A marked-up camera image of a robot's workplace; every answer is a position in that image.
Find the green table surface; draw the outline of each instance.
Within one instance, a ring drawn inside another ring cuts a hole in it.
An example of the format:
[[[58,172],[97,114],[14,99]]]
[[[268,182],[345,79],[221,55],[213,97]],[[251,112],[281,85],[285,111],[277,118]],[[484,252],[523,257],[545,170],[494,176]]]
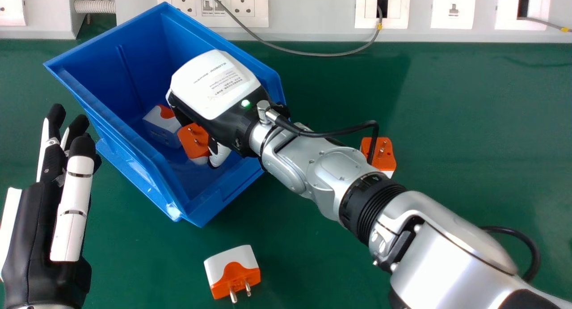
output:
[[[108,27],[95,19],[77,41],[0,40],[2,195],[33,182],[51,104],[82,112],[42,63]],[[476,225],[530,235],[543,260],[534,285],[572,299],[570,44],[380,43],[333,59],[237,45],[280,74],[295,121],[327,130],[379,120],[394,144],[394,179]],[[358,145],[360,136],[342,139]],[[526,270],[527,248],[499,240]],[[236,308],[389,308],[390,276],[371,265],[367,248],[270,175],[200,229],[173,223],[107,161],[93,183],[84,307],[231,308],[212,299],[202,262],[242,244],[252,245],[263,278],[251,298],[239,293]]]

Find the power outlet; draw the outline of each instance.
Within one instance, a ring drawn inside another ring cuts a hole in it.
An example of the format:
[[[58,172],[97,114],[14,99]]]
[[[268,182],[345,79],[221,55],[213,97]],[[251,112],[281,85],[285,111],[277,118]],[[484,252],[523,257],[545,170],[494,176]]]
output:
[[[476,0],[433,0],[431,28],[471,30]]]
[[[0,0],[0,25],[26,25],[23,0]]]
[[[186,12],[195,20],[207,27],[239,27],[223,8],[215,0],[194,0],[196,10],[193,7],[184,7],[181,0],[157,0],[171,3],[181,11],[184,8],[192,9]],[[225,7],[237,16],[247,27],[268,27],[268,0],[220,0]]]
[[[254,0],[231,0],[231,11],[237,17],[255,17]]]
[[[196,16],[198,12],[197,0],[171,0],[171,5],[189,16]]]
[[[518,20],[519,15],[549,20],[550,0],[497,0],[495,30],[546,30],[546,25]]]
[[[356,0],[355,28],[374,28],[382,9],[383,28],[407,28],[409,0]]]

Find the robotic hand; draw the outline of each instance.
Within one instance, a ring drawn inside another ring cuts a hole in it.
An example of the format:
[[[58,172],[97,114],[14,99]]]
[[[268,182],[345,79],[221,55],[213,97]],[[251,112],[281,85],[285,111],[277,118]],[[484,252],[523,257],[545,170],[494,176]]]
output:
[[[196,122],[242,157],[258,157],[368,246],[374,265],[392,274],[393,308],[572,309],[519,278],[490,235],[388,179],[359,150],[328,139],[376,123],[322,133],[292,124],[251,71],[217,50],[181,67],[166,99],[182,124]],[[368,155],[374,153],[372,144]]]
[[[60,137],[65,115],[53,105],[44,119],[36,183],[8,189],[0,227],[5,309],[79,309],[90,289],[82,246],[101,159],[84,115]]]

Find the bin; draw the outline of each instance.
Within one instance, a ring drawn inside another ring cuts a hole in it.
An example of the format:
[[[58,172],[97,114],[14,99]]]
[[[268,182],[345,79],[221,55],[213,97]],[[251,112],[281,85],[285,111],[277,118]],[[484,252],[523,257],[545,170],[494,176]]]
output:
[[[218,169],[197,166],[183,148],[155,142],[143,117],[165,95],[172,74],[212,49],[249,68],[275,102],[278,74],[167,3],[45,62],[74,95],[100,136],[98,152],[173,221],[204,226],[263,171],[256,158],[233,154]]]

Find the black ribbed joint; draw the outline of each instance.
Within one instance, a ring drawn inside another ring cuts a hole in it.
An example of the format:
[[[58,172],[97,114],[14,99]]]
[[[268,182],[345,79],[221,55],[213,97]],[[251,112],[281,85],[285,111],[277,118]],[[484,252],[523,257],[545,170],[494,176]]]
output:
[[[392,199],[405,191],[405,187],[383,174],[358,179],[341,201],[341,223],[367,246],[370,232],[380,213]]]

